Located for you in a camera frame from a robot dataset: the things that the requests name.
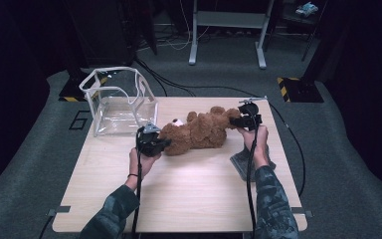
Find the human hand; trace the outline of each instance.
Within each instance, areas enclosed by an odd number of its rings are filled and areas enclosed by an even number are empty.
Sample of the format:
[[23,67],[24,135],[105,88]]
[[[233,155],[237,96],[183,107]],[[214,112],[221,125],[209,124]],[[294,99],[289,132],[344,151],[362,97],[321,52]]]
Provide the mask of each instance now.
[[[249,151],[251,151],[254,137],[256,136],[256,131],[255,130],[248,131],[242,127],[237,127],[237,130],[244,138],[245,147]],[[257,145],[256,145],[256,148],[254,149],[254,163],[255,163],[256,169],[264,165],[269,165],[269,161],[266,156],[268,136],[269,136],[268,128],[264,125],[260,125],[259,131],[257,133]]]
[[[153,166],[153,163],[160,158],[162,154],[159,153],[155,156],[148,157],[144,154],[141,154],[140,156],[140,162],[141,162],[141,178],[144,178],[145,175],[150,171],[151,167]],[[134,147],[129,152],[129,174],[138,175],[138,156],[137,156],[137,149]],[[137,188],[138,183],[138,177],[130,175],[128,179],[125,182],[125,185],[131,188],[132,190],[135,190]]]

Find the camouflage sleeve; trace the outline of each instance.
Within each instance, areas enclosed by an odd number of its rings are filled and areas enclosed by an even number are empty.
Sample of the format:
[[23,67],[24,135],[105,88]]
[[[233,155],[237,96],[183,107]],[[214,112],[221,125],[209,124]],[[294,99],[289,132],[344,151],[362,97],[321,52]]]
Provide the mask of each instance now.
[[123,185],[104,202],[103,208],[80,233],[81,239],[118,238],[125,228],[126,218],[139,206],[134,192]]
[[256,170],[256,187],[256,238],[297,238],[297,224],[287,195],[269,166]]

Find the human arm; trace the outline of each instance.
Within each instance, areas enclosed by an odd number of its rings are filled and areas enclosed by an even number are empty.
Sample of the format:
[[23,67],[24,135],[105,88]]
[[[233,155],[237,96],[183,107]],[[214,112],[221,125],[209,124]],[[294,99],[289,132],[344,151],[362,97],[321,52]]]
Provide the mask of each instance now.
[[[238,128],[244,144],[251,150],[255,131]],[[296,221],[290,210],[287,195],[266,155],[268,129],[260,125],[254,150],[255,180],[257,189],[257,224],[255,238],[297,238]]]
[[[141,156],[143,178],[160,156],[160,153],[153,157]],[[102,209],[83,228],[80,234],[81,239],[117,238],[122,233],[125,228],[126,218],[139,206],[139,200],[134,193],[138,178],[132,175],[138,174],[138,158],[135,148],[129,153],[129,174],[131,175],[124,185],[107,197]]]

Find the dark curtain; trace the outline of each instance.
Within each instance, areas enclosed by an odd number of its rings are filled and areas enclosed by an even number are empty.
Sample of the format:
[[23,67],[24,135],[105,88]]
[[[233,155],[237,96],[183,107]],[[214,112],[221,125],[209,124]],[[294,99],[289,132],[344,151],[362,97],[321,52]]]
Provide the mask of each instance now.
[[82,63],[65,17],[62,1],[0,0],[0,174],[46,103],[46,79],[67,68],[64,51]]
[[360,1],[351,14],[336,70],[325,85],[349,140],[382,180],[382,2]]

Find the person's left hand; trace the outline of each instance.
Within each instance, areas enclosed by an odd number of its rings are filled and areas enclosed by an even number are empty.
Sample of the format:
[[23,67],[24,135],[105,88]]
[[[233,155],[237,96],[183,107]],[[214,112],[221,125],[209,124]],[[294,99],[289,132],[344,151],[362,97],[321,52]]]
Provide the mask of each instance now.
[[[140,161],[141,161],[141,177],[144,178],[145,175],[150,171],[151,167],[153,166],[153,163],[160,158],[162,154],[159,153],[155,156],[148,157],[144,154],[141,154]],[[136,148],[132,148],[129,152],[129,174],[135,174],[138,175],[138,157],[137,157],[137,150]],[[130,175],[128,179],[125,182],[125,185],[131,188],[132,190],[135,190],[138,183],[138,177],[134,175]]]

